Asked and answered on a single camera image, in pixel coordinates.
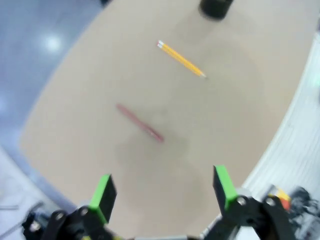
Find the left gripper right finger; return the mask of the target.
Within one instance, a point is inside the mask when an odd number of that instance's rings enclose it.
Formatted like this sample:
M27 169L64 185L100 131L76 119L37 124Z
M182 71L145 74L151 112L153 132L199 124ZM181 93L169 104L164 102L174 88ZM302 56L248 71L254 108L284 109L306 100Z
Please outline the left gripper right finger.
M233 240L240 228L249 227L261 240L295 240L281 199L268 195L258 201L237 193L224 165L213 167L215 196L221 217L202 234L203 240Z

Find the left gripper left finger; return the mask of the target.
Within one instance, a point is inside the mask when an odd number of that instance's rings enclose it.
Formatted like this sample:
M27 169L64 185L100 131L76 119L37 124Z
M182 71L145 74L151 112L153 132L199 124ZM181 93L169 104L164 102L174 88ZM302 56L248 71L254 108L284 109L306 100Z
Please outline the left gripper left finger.
M71 214L52 213L44 230L46 240L116 240L118 235L107 228L117 190L112 176L102 176L88 205Z

